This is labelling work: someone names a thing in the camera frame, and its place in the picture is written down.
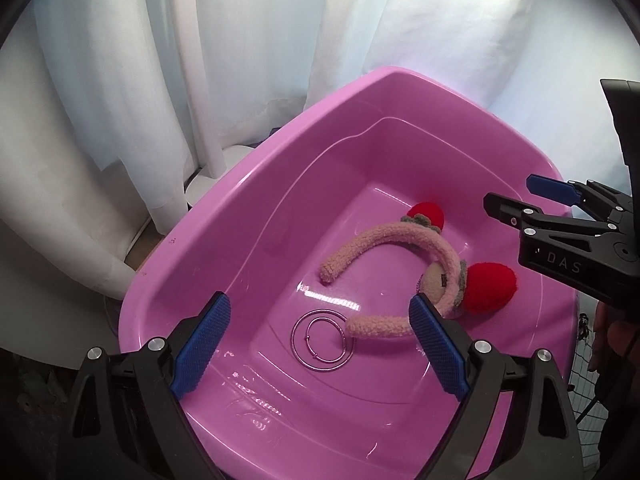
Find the person's right hand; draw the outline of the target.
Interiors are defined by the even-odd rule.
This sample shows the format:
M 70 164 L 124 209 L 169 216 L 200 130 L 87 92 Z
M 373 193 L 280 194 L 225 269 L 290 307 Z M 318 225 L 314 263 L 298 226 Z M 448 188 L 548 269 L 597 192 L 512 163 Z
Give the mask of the person's right hand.
M 619 356 L 634 371 L 634 382 L 639 382 L 639 325 L 623 319 L 623 312 L 600 301 L 593 322 L 594 339 L 590 372 L 604 371 L 604 364 Z

